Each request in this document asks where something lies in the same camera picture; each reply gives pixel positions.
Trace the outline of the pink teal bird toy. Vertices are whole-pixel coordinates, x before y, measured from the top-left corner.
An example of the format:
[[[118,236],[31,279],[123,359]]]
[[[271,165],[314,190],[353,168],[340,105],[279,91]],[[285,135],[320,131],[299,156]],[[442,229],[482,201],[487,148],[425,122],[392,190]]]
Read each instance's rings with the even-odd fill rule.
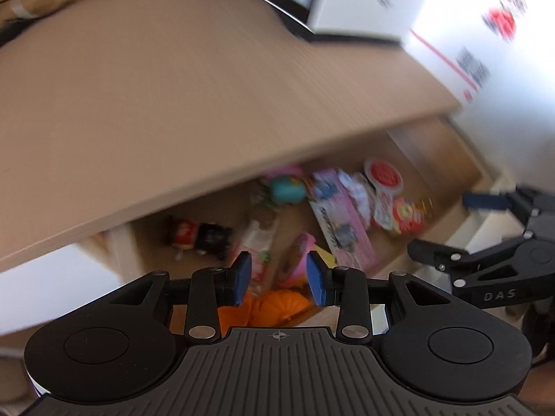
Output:
[[[298,165],[284,166],[267,173],[263,181],[274,204],[296,205],[307,197],[303,169]]]

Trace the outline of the pink yellow cupcake toy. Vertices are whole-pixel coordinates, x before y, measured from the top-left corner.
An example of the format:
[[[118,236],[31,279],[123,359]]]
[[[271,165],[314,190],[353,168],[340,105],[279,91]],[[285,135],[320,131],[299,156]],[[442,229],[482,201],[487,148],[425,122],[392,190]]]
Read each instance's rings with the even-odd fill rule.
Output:
[[[276,273],[276,285],[282,288],[302,287],[308,283],[307,259],[310,252],[316,252],[329,269],[337,266],[335,257],[316,244],[309,233],[300,234],[285,253]]]

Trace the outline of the red black figure toy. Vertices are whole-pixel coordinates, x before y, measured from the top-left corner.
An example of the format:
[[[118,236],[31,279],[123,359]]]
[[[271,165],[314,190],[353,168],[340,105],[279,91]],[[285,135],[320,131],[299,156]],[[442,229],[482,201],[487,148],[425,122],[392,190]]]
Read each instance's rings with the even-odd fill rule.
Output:
[[[218,261],[227,258],[232,229],[215,223],[197,223],[168,217],[164,221],[163,243],[180,252],[209,254]]]

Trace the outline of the red yellow snack packet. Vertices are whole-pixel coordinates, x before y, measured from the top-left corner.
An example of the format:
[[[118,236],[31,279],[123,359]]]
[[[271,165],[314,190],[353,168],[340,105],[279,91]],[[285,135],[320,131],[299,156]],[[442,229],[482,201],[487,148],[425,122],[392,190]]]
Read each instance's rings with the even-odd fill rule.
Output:
[[[410,237],[426,228],[434,216],[433,202],[429,198],[412,201],[396,197],[392,207],[392,227],[390,234],[397,237]]]

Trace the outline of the orange pumpkin toy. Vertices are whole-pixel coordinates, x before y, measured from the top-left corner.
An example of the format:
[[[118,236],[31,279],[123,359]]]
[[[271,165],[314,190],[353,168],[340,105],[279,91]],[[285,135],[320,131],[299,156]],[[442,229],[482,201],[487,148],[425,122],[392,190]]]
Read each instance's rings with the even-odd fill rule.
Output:
[[[268,290],[258,297],[247,291],[240,305],[218,309],[221,333],[225,335],[231,328],[283,326],[313,306],[311,298],[295,289]]]

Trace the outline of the white pink snack packet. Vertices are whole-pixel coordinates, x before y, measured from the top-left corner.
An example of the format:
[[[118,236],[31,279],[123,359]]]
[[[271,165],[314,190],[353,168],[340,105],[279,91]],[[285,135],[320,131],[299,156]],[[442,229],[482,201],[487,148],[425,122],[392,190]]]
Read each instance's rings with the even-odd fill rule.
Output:
[[[251,220],[238,243],[238,252],[249,252],[251,255],[251,281],[259,283],[263,279],[265,269],[270,262],[270,251],[278,230],[278,220],[269,225],[261,225]]]

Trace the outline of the pink toy blister pack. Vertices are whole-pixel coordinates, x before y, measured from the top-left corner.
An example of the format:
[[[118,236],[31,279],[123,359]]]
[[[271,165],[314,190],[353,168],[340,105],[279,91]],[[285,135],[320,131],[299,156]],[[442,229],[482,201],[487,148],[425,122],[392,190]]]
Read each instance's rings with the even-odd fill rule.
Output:
[[[309,205],[336,263],[369,272],[377,256],[337,171],[328,168],[312,173],[308,193]]]

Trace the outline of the white printed cardboard box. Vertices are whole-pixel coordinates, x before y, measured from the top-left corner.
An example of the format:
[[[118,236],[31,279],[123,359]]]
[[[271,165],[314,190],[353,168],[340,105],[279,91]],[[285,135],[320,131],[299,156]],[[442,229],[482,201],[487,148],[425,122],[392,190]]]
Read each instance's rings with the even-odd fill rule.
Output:
[[[554,0],[424,0],[403,43],[495,171],[554,187]]]

